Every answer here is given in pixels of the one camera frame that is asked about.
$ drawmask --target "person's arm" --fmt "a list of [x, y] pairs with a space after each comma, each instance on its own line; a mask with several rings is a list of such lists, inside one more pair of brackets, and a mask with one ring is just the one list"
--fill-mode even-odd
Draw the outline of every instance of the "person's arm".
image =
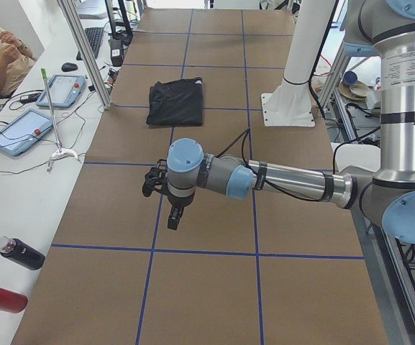
[[32, 59], [33, 52], [32, 50], [23, 43], [22, 40], [19, 40], [15, 34], [9, 31], [3, 31], [0, 33], [0, 40], [2, 43], [8, 43], [10, 45], [15, 46], [23, 55]]
[[0, 50], [0, 92], [6, 84], [7, 65], [13, 63], [20, 56], [20, 51], [13, 45], [5, 45]]

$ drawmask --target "tile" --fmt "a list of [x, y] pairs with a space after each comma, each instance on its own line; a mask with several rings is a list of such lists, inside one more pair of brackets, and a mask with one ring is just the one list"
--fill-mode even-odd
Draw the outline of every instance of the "tile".
[[150, 86], [181, 78], [181, 67], [123, 65], [114, 85], [111, 99], [118, 106], [150, 106]]
[[140, 345], [259, 344], [254, 257], [156, 253]]
[[105, 111], [86, 161], [156, 163], [166, 158], [172, 128], [148, 126], [148, 112], [116, 106]]
[[244, 67], [242, 36], [191, 35], [186, 65]]
[[142, 194], [149, 169], [84, 165], [53, 243], [151, 248], [159, 198]]
[[[246, 129], [246, 111], [206, 109], [204, 110], [203, 126], [176, 127], [173, 141], [180, 138], [195, 139], [201, 144], [204, 152], [217, 155]], [[241, 141], [236, 143], [227, 154], [240, 157]]]
[[124, 64], [182, 65], [187, 40], [187, 34], [136, 32], [124, 59]]
[[246, 36], [246, 64], [248, 67], [284, 68], [291, 43], [290, 36]]
[[184, 78], [202, 77], [204, 107], [246, 109], [243, 68], [185, 68]]
[[163, 201], [156, 247], [215, 252], [255, 253], [252, 196], [244, 200], [196, 189], [194, 201], [185, 207], [178, 230], [167, 228], [170, 204]]
[[249, 107], [261, 109], [262, 93], [273, 93], [282, 83], [284, 69], [247, 69], [247, 87], [249, 88]]
[[191, 21], [190, 9], [146, 8], [138, 30], [148, 32], [172, 32], [187, 34]]
[[255, 160], [301, 169], [332, 169], [333, 152], [323, 120], [316, 120], [314, 127], [284, 127], [265, 126], [261, 111], [251, 111], [250, 117]]
[[51, 248], [12, 345], [133, 342], [149, 256]]
[[196, 10], [193, 14], [191, 33], [242, 36], [241, 11], [227, 9]]
[[295, 24], [287, 11], [243, 11], [246, 35], [293, 35]]
[[362, 256], [350, 211], [268, 191], [256, 203], [260, 253]]
[[265, 344], [388, 344], [361, 260], [260, 258]]

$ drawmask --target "blue tablet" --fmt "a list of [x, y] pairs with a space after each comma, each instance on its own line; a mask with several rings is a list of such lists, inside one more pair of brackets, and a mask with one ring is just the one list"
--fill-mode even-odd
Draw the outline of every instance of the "blue tablet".
[[26, 152], [53, 127], [48, 115], [29, 109], [0, 129], [0, 150], [9, 156]]
[[[85, 84], [86, 79], [82, 75], [53, 75], [49, 80], [49, 92], [54, 108], [70, 108], [78, 99]], [[49, 106], [45, 90], [37, 99], [36, 105]]]

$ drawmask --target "warning label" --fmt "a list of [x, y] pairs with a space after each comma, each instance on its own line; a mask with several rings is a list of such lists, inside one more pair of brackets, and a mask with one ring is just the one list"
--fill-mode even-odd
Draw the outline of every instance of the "warning label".
[[383, 90], [415, 85], [415, 52], [405, 52], [382, 59], [381, 72]]

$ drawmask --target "person's hand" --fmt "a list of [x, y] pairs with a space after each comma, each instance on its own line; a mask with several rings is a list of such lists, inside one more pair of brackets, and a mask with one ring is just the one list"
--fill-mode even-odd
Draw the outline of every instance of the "person's hand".
[[16, 48], [22, 45], [22, 41], [20, 41], [15, 34], [9, 31], [3, 31], [0, 33], [0, 40], [1, 43], [7, 43], [9, 45], [14, 45]]
[[0, 61], [5, 65], [13, 63], [19, 56], [20, 52], [14, 45], [5, 45], [0, 50]]

